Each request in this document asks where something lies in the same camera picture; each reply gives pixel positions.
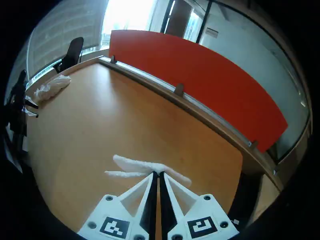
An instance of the white towel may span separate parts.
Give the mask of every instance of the white towel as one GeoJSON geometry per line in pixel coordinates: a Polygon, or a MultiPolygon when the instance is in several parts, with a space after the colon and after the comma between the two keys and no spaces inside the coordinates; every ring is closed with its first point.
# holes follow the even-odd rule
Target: white towel
{"type": "Polygon", "coordinates": [[[176,172],[172,168],[169,168],[168,166],[161,163],[136,161],[118,155],[114,155],[113,160],[122,170],[126,172],[105,171],[107,175],[112,177],[141,177],[148,176],[151,172],[155,171],[158,174],[160,172],[166,172],[172,178],[174,178],[176,181],[180,182],[182,185],[186,187],[189,187],[192,184],[192,181],[189,178],[183,176],[182,174],[176,172]]]}

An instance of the window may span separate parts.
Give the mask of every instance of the window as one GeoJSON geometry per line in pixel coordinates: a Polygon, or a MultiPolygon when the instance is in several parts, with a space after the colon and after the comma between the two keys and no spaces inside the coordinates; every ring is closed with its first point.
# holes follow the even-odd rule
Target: window
{"type": "Polygon", "coordinates": [[[156,0],[109,0],[100,49],[109,48],[112,30],[149,30],[155,4],[156,0]]]}
{"type": "Polygon", "coordinates": [[[196,42],[201,24],[202,24],[202,19],[194,12],[194,9],[193,9],[190,14],[188,25],[184,32],[183,38],[191,42],[196,42]]]}

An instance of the glass wall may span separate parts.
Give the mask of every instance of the glass wall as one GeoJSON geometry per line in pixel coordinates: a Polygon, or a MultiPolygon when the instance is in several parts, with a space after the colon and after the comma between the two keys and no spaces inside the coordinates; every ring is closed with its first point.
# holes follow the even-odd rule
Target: glass wall
{"type": "Polygon", "coordinates": [[[299,140],[309,116],[304,89],[284,51],[250,19],[216,3],[212,3],[200,44],[246,71],[277,104],[288,123],[274,145],[275,157],[282,158],[299,140]]]}

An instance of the wall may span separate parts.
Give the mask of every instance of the wall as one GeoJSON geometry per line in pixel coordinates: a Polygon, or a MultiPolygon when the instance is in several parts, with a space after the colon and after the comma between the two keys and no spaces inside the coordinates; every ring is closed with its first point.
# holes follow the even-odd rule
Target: wall
{"type": "Polygon", "coordinates": [[[301,104],[303,97],[299,95],[286,68],[272,52],[253,37],[254,34],[232,24],[228,17],[211,13],[200,44],[245,70],[278,105],[288,123],[287,130],[277,142],[278,156],[282,156],[300,137],[306,125],[308,108],[301,104]],[[218,37],[205,34],[207,27],[218,31],[218,37]]]}

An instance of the chair backrest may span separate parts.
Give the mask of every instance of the chair backrest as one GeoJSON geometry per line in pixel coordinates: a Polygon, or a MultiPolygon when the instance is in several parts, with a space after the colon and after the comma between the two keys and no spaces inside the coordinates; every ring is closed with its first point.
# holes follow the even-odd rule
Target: chair backrest
{"type": "Polygon", "coordinates": [[[62,72],[78,63],[83,41],[83,37],[79,37],[70,42],[66,56],[61,60],[60,63],[53,66],[57,73],[62,72]]]}
{"type": "Polygon", "coordinates": [[[83,37],[75,38],[70,42],[69,49],[67,51],[66,57],[75,61],[75,64],[78,63],[78,59],[83,46],[83,37]]]}

